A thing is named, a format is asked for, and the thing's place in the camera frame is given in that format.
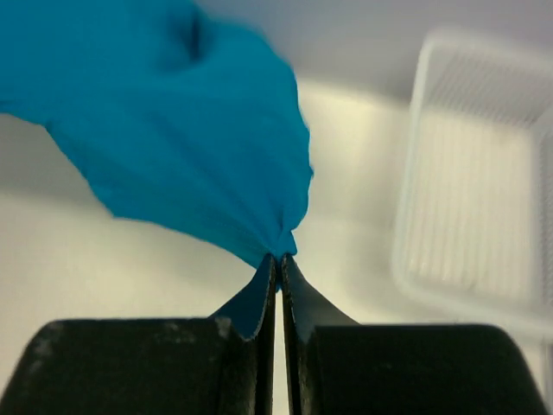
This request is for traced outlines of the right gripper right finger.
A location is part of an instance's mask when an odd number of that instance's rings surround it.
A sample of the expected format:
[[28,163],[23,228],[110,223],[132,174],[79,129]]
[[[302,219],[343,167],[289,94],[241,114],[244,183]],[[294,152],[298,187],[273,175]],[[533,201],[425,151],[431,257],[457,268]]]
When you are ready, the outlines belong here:
[[545,414],[515,341],[485,324],[362,324],[280,265],[293,414]]

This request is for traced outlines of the blue t shirt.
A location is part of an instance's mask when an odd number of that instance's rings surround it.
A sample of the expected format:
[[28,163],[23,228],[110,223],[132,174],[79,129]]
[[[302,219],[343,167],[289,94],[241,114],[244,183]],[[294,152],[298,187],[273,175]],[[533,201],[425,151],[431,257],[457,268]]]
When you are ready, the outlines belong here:
[[246,264],[295,254],[310,133],[290,65],[192,1],[4,1],[1,111],[44,127],[118,218]]

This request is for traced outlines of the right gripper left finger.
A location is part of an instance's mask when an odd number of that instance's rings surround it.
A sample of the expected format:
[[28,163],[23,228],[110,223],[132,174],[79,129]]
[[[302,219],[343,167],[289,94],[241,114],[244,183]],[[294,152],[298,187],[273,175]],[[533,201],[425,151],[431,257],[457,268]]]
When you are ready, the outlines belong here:
[[277,262],[207,317],[58,320],[24,349],[10,414],[269,414]]

